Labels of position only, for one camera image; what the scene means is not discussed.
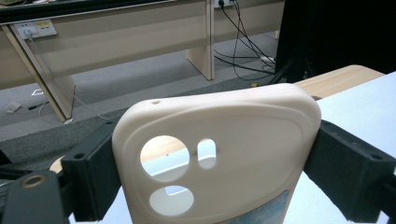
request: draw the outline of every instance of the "desk leg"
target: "desk leg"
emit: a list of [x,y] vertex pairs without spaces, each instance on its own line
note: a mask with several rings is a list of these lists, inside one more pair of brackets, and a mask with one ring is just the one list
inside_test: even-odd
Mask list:
[[74,93],[76,87],[73,78],[53,77],[45,63],[43,63],[38,55],[33,53],[13,25],[11,25],[11,30],[15,36],[7,26],[3,26],[3,29],[29,71],[31,71],[38,86],[47,96],[49,103],[60,121],[72,118],[74,99],[72,93]]
[[208,79],[215,78],[214,44],[214,0],[206,0],[206,39],[205,45],[196,49],[187,49],[187,59]]

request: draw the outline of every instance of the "power cord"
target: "power cord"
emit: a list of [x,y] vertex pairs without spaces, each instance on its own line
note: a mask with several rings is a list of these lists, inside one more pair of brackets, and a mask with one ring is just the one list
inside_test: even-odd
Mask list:
[[50,102],[46,101],[46,102],[44,102],[42,104],[39,104],[39,105],[32,105],[32,106],[28,107],[27,111],[21,111],[21,112],[17,111],[17,112],[15,112],[15,114],[27,114],[27,113],[30,113],[30,112],[33,112],[33,111],[37,111],[41,107],[44,107],[44,106],[48,105],[49,103]]
[[[233,23],[233,25],[236,27],[236,29],[237,29],[237,31],[238,31],[238,32],[237,32],[237,35],[236,35],[236,39],[235,39],[235,46],[234,46],[234,49],[233,49],[233,56],[227,56],[227,55],[220,54],[220,53],[219,53],[219,55],[222,55],[222,56],[225,56],[225,57],[228,57],[228,58],[232,58],[232,59],[233,59],[233,62],[232,62],[232,63],[227,62],[227,61],[225,61],[225,60],[223,60],[223,59],[221,59],[221,58],[219,58],[219,57],[217,57],[217,56],[215,56],[215,58],[218,59],[218,60],[220,60],[220,61],[223,62],[223,63],[231,64],[231,65],[233,66],[233,70],[234,70],[235,74],[236,74],[240,79],[242,79],[242,80],[251,81],[251,80],[259,80],[259,79],[262,79],[262,78],[265,78],[265,77],[269,77],[269,76],[273,75],[274,73],[265,71],[265,70],[264,70],[264,67],[265,67],[265,66],[268,66],[268,67],[271,67],[271,68],[273,68],[273,69],[274,69],[274,67],[271,66],[270,64],[266,63],[266,62],[262,59],[262,57],[259,55],[259,52],[258,52],[257,50],[254,49],[253,46],[255,46],[255,47],[260,51],[260,54],[265,55],[265,54],[262,53],[262,51],[261,51],[261,50],[260,50],[260,49],[248,38],[248,35],[246,34],[245,26],[243,25],[242,20],[241,20],[239,5],[237,5],[237,2],[236,2],[236,3],[235,3],[235,2],[236,2],[236,0],[233,1],[233,3],[234,3],[234,5],[235,5],[235,8],[236,8],[236,11],[237,11],[237,14],[238,14],[238,25],[236,25],[236,24],[233,22],[233,20],[228,16],[228,14],[225,12],[225,10],[224,10],[224,1],[223,1],[223,0],[219,0],[219,5],[220,5],[220,7],[221,7],[221,10],[222,10],[223,13],[225,14],[225,16],[228,18],[228,20],[229,20],[230,22]],[[239,37],[239,34],[242,34],[242,35],[247,39],[247,41],[249,42],[250,46],[249,46],[248,44],[246,44],[246,43]],[[235,56],[235,54],[236,54],[236,48],[237,48],[237,45],[238,45],[238,40],[241,40],[249,49],[251,49],[251,50],[253,50],[253,52],[255,52],[255,54],[257,55],[257,57],[253,57],[253,58],[258,58],[258,59],[260,59],[260,60],[265,64],[265,65],[262,67],[262,70],[258,70],[258,69],[253,69],[253,68],[245,67],[245,66],[238,65],[238,64],[235,63],[235,58],[239,58],[239,57],[236,57],[236,56]],[[241,76],[238,74],[238,72],[236,71],[236,67],[238,67],[238,68],[243,68],[243,69],[247,69],[247,70],[251,70],[251,71],[256,71],[256,72],[260,72],[260,73],[265,73],[265,74],[269,74],[269,75],[264,76],[264,77],[257,77],[257,78],[244,78],[244,77],[241,77]]]
[[218,52],[217,50],[215,50],[214,49],[214,51],[218,54],[218,55],[221,55],[221,56],[223,56],[223,57],[226,57],[226,58],[237,58],[237,59],[259,59],[259,57],[257,57],[257,56],[230,56],[230,55],[225,55],[225,54],[222,54],[222,53],[220,53],[220,52]]
[[[101,115],[99,115],[98,113],[96,113],[95,110],[94,110],[92,107],[86,105],[86,104],[85,104],[84,102],[82,102],[73,92],[69,91],[69,90],[68,90],[67,88],[65,88],[61,83],[59,83],[58,80],[56,80],[56,78],[55,78],[55,76],[53,75],[53,73],[52,73],[50,67],[49,67],[49,66],[47,65],[47,63],[45,62],[44,57],[42,56],[40,49],[37,47],[37,45],[35,44],[35,41],[33,40],[33,33],[32,33],[32,31],[26,29],[26,30],[24,30],[23,32],[24,32],[25,35],[29,38],[29,40],[30,40],[30,42],[32,43],[32,45],[35,47],[35,51],[36,51],[37,54],[40,56],[41,60],[43,61],[43,64],[46,65],[46,66],[48,67],[48,69],[49,69],[49,74],[52,76],[52,79],[54,80],[54,84],[55,84],[56,86],[62,88],[64,91],[66,91],[66,92],[67,92],[68,94],[70,94],[71,96],[73,96],[73,98],[75,98],[75,99],[76,99],[77,101],[79,101],[82,105],[84,105],[85,107],[87,107],[87,108],[88,108],[95,116],[97,116],[98,118],[104,119],[104,120],[109,120],[108,118],[102,117]],[[38,110],[38,113],[39,113],[40,117],[41,117],[41,108],[42,108],[42,107],[43,107],[43,105],[40,106],[40,108],[39,108],[39,110]]]
[[248,37],[248,34],[246,32],[245,29],[245,25],[242,22],[241,19],[241,11],[240,11],[240,7],[239,4],[236,0],[233,0],[233,4],[235,5],[235,10],[237,12],[238,15],[238,25],[235,24],[235,22],[233,22],[233,20],[230,18],[230,16],[227,14],[227,12],[224,10],[224,7],[221,8],[222,12],[224,13],[224,15],[227,17],[227,19],[233,24],[233,26],[237,29],[238,33],[241,33],[248,41],[249,45],[246,44],[244,41],[242,41],[245,45],[247,45],[251,50],[253,50],[253,52],[255,52],[257,54],[258,57],[261,57],[259,54],[263,55],[264,57],[266,57],[268,59],[268,61],[270,61],[271,63],[275,64],[275,62],[265,53],[262,52],[262,50],[253,42],[251,41],[251,39]]

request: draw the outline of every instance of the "wooden surface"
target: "wooden surface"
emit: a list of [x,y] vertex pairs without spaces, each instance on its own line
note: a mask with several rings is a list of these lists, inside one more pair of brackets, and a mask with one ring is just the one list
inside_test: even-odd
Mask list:
[[[296,85],[306,90],[312,96],[324,98],[382,76],[384,74],[375,70],[360,65],[350,65],[297,82]],[[142,150],[140,160],[154,160],[183,148],[184,145],[176,138],[170,136],[157,137],[149,142],[144,150]],[[53,163],[50,169],[55,172],[61,171],[60,159]]]
[[325,98],[384,74],[360,65],[350,65],[295,83],[315,98]]

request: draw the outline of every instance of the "black cable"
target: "black cable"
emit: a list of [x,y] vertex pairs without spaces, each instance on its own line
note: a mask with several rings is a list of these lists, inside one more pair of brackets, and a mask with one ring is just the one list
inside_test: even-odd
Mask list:
[[272,59],[270,59],[269,57],[268,57],[268,55],[266,55],[266,54],[264,54],[263,52],[262,52],[262,50],[259,48],[259,47],[257,47],[257,45],[253,42],[253,41],[251,41],[250,40],[250,38],[248,37],[248,33],[247,33],[247,31],[246,31],[246,29],[245,29],[245,25],[244,25],[244,23],[242,22],[242,19],[241,19],[241,10],[240,10],[240,7],[239,7],[239,4],[238,4],[238,2],[236,1],[236,0],[234,0],[233,1],[233,4],[235,5],[235,9],[236,9],[236,12],[237,12],[237,14],[238,14],[238,20],[240,20],[240,22],[241,22],[241,24],[242,24],[242,29],[244,30],[244,33],[245,33],[245,35],[246,35],[246,38],[247,38],[247,41],[249,42],[249,44],[250,44],[250,46],[251,46],[251,49],[256,53],[256,54],[258,54],[258,52],[254,49],[254,47],[264,56],[264,57],[266,57],[271,63],[275,63],[275,62],[273,62],[272,61]]
[[230,55],[226,55],[226,54],[222,54],[222,53],[219,53],[217,50],[215,50],[214,49],[214,51],[218,54],[218,55],[221,55],[221,56],[223,56],[223,57],[226,57],[226,58],[239,58],[239,59],[259,59],[257,56],[256,57],[254,57],[254,56],[250,56],[250,57],[240,57],[240,56],[238,56],[238,57],[234,57],[234,56],[230,56]]
[[43,104],[39,104],[39,105],[31,105],[31,106],[29,106],[29,107],[27,107],[29,110],[34,110],[34,109],[38,109],[40,106],[42,106],[42,105],[46,105],[46,104],[49,104],[50,102],[45,102],[45,103],[43,103]]
[[218,56],[215,56],[215,58],[216,58],[217,60],[223,62],[223,63],[231,64],[231,65],[234,66],[234,67],[239,67],[239,68],[247,69],[247,70],[250,70],[250,71],[255,71],[255,72],[259,72],[259,73],[268,74],[267,76],[264,76],[264,77],[244,78],[244,77],[240,77],[240,76],[238,75],[238,73],[236,73],[236,75],[237,75],[240,79],[245,80],[245,81],[259,80],[259,79],[263,79],[263,78],[265,78],[265,77],[272,76],[272,75],[274,74],[274,73],[272,73],[272,72],[268,72],[268,71],[265,71],[265,70],[259,70],[259,69],[254,69],[254,68],[245,67],[245,66],[243,66],[243,65],[239,65],[239,64],[235,64],[235,63],[230,63],[230,62],[227,62],[227,61],[221,59],[221,58],[218,57]]
[[250,38],[249,38],[248,35],[246,34],[245,26],[244,26],[244,24],[243,24],[243,22],[242,22],[242,20],[241,20],[241,14],[240,14],[239,5],[238,5],[238,3],[237,3],[236,0],[234,0],[233,3],[234,3],[234,5],[235,5],[236,12],[237,12],[237,14],[238,14],[238,19],[239,19],[239,20],[238,20],[238,24],[239,24],[239,22],[241,22],[244,31],[242,31],[241,29],[239,29],[239,26],[237,26],[237,25],[235,24],[235,22],[233,22],[233,20],[230,18],[230,16],[225,12],[224,8],[222,7],[221,10],[223,11],[224,15],[225,15],[225,16],[227,17],[227,19],[233,24],[233,26],[237,29],[237,31],[238,31],[239,33],[241,33],[241,34],[247,39],[248,43],[250,44],[250,47],[249,47],[249,48],[250,48],[251,50],[253,50],[253,52],[255,52],[255,53],[257,54],[258,57],[260,57],[260,55],[259,55],[259,53],[260,53],[260,54],[262,54],[263,56],[265,56],[266,58],[268,58],[268,60],[269,60],[271,63],[275,63],[275,62],[273,62],[272,59],[270,59],[265,53],[263,53],[263,52],[260,50],[260,48],[257,47],[256,44],[254,44],[253,41],[250,40]]
[[[244,25],[243,25],[243,23],[242,23],[241,16],[240,16],[239,5],[235,5],[235,8],[236,8],[236,11],[237,11],[237,14],[238,14],[238,25],[236,25],[236,24],[233,22],[233,20],[231,20],[231,18],[228,16],[228,14],[224,11],[224,7],[223,7],[221,4],[220,4],[220,6],[221,6],[221,10],[223,11],[224,15],[225,15],[225,16],[228,18],[228,20],[236,27],[236,29],[237,29],[238,32],[237,32],[237,34],[236,34],[235,46],[234,46],[234,49],[233,49],[233,56],[228,56],[228,55],[224,55],[224,54],[220,54],[220,53],[219,53],[219,55],[223,55],[223,56],[225,56],[225,57],[232,58],[232,59],[233,59],[233,62],[232,62],[232,63],[227,62],[227,61],[222,60],[221,58],[219,58],[219,57],[217,57],[217,56],[215,56],[215,58],[217,58],[218,60],[220,60],[220,61],[223,62],[223,63],[231,64],[231,65],[233,66],[233,70],[234,70],[235,74],[236,74],[240,79],[245,80],[245,81],[258,80],[258,79],[262,79],[262,78],[269,77],[269,76],[273,75],[273,73],[268,72],[268,71],[265,71],[263,68],[264,68],[264,66],[269,66],[269,67],[271,67],[271,68],[274,69],[274,67],[272,67],[270,64],[268,64],[268,63],[266,63],[265,61],[262,60],[262,57],[261,57],[259,54],[262,54],[262,55],[265,55],[265,54],[262,53],[262,51],[261,51],[261,50],[260,50],[260,49],[248,38],[248,35],[246,34],[246,30],[245,30],[245,27],[244,27]],[[241,31],[240,25],[243,26],[244,32]],[[242,34],[244,37],[247,38],[247,41],[248,41],[248,43],[250,44],[250,46],[249,46],[248,44],[246,44],[246,43],[239,37],[239,34]],[[257,57],[253,57],[253,58],[259,58],[259,59],[265,64],[265,65],[262,67],[262,70],[258,70],[258,69],[253,69],[253,68],[245,67],[245,66],[242,66],[242,65],[239,65],[239,64],[236,64],[236,63],[235,63],[235,58],[239,58],[239,57],[236,57],[236,56],[235,56],[235,54],[236,54],[236,49],[237,49],[237,45],[238,45],[238,40],[240,40],[241,42],[243,42],[249,49],[251,49],[251,50],[257,55]],[[259,51],[261,51],[261,52],[258,52],[257,50],[255,50],[254,47],[253,47],[253,45],[254,45],[257,49],[259,49]],[[264,76],[264,77],[257,77],[257,78],[243,78],[243,77],[239,76],[238,72],[236,71],[236,67],[243,68],[243,69],[247,69],[247,70],[251,70],[251,71],[256,71],[256,72],[260,72],[260,73],[265,73],[265,74],[269,74],[269,75]]]

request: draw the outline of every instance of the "plug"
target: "plug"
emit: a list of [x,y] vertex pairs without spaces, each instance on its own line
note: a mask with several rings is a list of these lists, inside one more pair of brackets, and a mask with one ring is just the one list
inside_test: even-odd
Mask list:
[[224,8],[224,0],[219,0],[219,6],[220,6],[221,8]]
[[24,33],[30,40],[32,40],[32,38],[33,38],[33,32],[32,32],[31,30],[25,29],[25,30],[23,30],[23,33]]

